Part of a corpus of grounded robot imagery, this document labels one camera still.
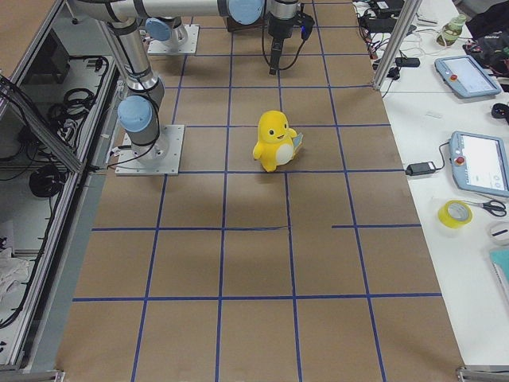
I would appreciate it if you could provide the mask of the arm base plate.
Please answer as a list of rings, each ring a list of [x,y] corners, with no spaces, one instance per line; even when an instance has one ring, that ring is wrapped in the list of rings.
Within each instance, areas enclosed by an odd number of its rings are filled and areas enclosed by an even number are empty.
[[[152,56],[175,56],[195,54],[200,27],[196,24],[168,26],[147,26],[150,36],[148,54]]]
[[[121,164],[115,167],[115,174],[117,176],[178,175],[184,136],[184,125],[163,125],[160,137],[149,153],[136,159],[144,151],[138,146],[134,146],[132,150],[131,140],[125,133],[122,144],[127,145],[128,148],[120,151]]]

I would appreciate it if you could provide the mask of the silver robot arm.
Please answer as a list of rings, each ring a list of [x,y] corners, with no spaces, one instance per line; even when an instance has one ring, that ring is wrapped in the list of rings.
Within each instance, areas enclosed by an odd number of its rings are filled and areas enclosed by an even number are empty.
[[[299,28],[301,41],[306,42],[314,27],[314,20],[297,1],[135,1],[137,14],[162,18],[176,16],[216,16],[233,18],[242,25],[261,19],[272,37],[270,55],[266,58],[269,74],[282,71],[280,58],[284,41]]]
[[[118,106],[118,122],[127,133],[133,161],[150,162],[164,153],[158,112],[164,86],[153,71],[142,43],[136,13],[122,15],[118,1],[78,1],[78,7],[99,22],[128,87]]]

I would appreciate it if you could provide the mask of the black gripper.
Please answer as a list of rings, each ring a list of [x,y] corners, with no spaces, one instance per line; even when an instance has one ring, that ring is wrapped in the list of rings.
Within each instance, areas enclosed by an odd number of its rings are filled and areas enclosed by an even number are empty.
[[[272,13],[269,13],[268,32],[273,39],[270,52],[269,74],[276,75],[279,71],[279,61],[284,42],[292,36],[293,18],[278,18]]]

